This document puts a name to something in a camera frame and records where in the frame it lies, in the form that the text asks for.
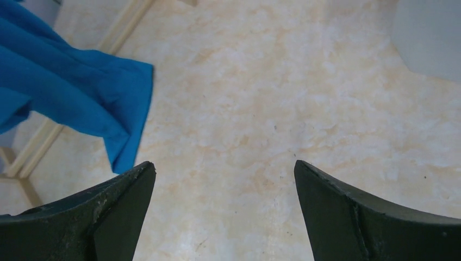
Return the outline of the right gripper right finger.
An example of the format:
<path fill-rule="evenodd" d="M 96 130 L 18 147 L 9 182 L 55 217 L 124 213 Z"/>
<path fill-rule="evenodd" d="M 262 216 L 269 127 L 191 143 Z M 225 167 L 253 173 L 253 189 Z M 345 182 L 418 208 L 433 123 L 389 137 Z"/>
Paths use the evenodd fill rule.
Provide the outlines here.
<path fill-rule="evenodd" d="M 294 167 L 315 260 L 460 260 L 460 220 L 401 206 L 311 164 Z"/>

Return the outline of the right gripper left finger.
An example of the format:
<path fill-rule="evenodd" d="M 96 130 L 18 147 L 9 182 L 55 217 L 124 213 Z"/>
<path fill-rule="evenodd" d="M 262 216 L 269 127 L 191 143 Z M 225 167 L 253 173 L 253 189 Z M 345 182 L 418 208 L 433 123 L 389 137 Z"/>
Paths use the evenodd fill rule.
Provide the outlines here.
<path fill-rule="evenodd" d="M 71 196 L 1 216 L 1 260 L 132 260 L 155 184 L 151 162 Z"/>

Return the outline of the white plastic trash bin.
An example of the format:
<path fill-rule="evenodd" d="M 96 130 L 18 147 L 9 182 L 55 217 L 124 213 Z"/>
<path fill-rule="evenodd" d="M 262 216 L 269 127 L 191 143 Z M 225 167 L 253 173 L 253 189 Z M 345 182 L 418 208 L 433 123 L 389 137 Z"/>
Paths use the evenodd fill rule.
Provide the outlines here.
<path fill-rule="evenodd" d="M 391 40 L 411 71 L 460 82 L 460 1 L 398 1 Z"/>

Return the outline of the blue t-shirt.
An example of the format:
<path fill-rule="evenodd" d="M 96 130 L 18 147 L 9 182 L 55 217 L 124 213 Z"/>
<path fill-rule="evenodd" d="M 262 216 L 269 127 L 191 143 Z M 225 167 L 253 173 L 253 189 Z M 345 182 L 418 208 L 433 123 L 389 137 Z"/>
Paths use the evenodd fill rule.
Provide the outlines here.
<path fill-rule="evenodd" d="M 36 111 L 104 140 L 113 173 L 134 166 L 154 67 L 69 45 L 17 1 L 1 1 L 1 132 Z"/>

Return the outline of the wooden clothes rack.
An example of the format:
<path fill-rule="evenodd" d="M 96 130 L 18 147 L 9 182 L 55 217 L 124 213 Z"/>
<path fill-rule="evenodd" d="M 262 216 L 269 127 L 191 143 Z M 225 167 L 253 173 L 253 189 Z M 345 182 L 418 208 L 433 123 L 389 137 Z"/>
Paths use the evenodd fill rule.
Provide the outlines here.
<path fill-rule="evenodd" d="M 115 18 L 103 29 L 94 48 L 115 55 L 138 26 L 155 1 L 122 1 Z M 40 196 L 29 180 L 29 176 L 53 145 L 64 126 L 45 118 L 25 147 L 16 154 L 9 146 L 1 146 L 1 183 L 11 183 L 21 192 L 29 208 L 43 204 Z"/>

